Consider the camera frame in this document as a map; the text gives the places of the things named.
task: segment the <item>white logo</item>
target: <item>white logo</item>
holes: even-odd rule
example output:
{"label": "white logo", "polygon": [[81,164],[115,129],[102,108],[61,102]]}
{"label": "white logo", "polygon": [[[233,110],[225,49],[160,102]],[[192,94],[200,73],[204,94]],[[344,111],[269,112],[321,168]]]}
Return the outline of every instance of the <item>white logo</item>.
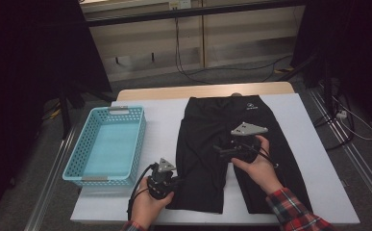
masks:
{"label": "white logo", "polygon": [[255,107],[255,105],[253,103],[248,103],[246,105],[246,110],[253,110],[253,109],[257,109],[258,107]]}

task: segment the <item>person's left hand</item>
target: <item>person's left hand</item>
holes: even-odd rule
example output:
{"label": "person's left hand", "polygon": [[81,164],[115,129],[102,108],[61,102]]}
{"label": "person's left hand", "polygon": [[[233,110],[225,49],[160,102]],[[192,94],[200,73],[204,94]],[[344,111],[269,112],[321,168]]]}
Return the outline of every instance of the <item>person's left hand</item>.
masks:
{"label": "person's left hand", "polygon": [[136,194],[140,194],[136,197],[132,209],[132,221],[136,222],[144,229],[149,228],[153,221],[159,216],[162,208],[168,205],[174,196],[174,192],[171,192],[166,198],[157,200],[153,198],[146,189],[147,177],[144,177],[141,179],[140,186],[136,192]]}

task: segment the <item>white cable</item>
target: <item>white cable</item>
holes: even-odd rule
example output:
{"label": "white cable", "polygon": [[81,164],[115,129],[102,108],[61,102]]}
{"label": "white cable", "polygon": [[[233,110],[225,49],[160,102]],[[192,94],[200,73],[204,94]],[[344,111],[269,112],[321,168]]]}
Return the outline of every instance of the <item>white cable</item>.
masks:
{"label": "white cable", "polygon": [[[335,100],[335,102],[337,102],[343,109],[345,109],[345,111],[347,111],[348,113],[350,113],[351,115],[355,116],[357,119],[359,119],[361,122],[363,122],[371,131],[372,131],[372,127],[368,125],[368,123],[366,123],[364,120],[362,120],[362,118],[360,118],[359,116],[355,115],[354,113],[352,113],[350,110],[348,110],[346,107],[344,107],[344,105],[342,105],[334,96],[333,96],[333,100]],[[351,130],[349,127],[347,127],[347,125],[345,125],[344,121],[342,120],[342,118],[340,119],[341,120],[341,123],[342,125],[348,130],[350,131],[351,133],[353,133],[354,135],[356,135],[357,137],[361,138],[361,139],[364,139],[366,141],[372,141],[372,138],[365,138],[359,134],[357,134],[356,132],[354,132],[353,130]]]}

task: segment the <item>black shorts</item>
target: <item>black shorts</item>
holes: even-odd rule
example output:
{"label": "black shorts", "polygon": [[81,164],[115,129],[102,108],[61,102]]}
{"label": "black shorts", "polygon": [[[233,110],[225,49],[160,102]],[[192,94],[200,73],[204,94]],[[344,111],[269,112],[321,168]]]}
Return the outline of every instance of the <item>black shorts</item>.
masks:
{"label": "black shorts", "polygon": [[[270,142],[270,155],[281,167],[280,181],[311,210],[301,172],[272,111],[259,96],[190,98],[177,142],[176,166],[184,180],[166,207],[222,214],[228,163],[220,160],[214,145],[223,147],[233,139],[231,130],[242,122],[268,128],[262,134]],[[250,214],[272,214],[266,194],[238,167],[234,167]]]}

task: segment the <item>light wood table edge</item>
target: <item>light wood table edge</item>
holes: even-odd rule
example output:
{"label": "light wood table edge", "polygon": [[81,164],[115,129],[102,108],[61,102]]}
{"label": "light wood table edge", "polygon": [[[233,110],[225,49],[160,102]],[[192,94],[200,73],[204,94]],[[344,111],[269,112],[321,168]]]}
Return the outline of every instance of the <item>light wood table edge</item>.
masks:
{"label": "light wood table edge", "polygon": [[289,82],[227,84],[209,86],[188,86],[155,89],[122,90],[117,100],[153,100],[189,97],[225,97],[238,92],[242,95],[294,93]]}

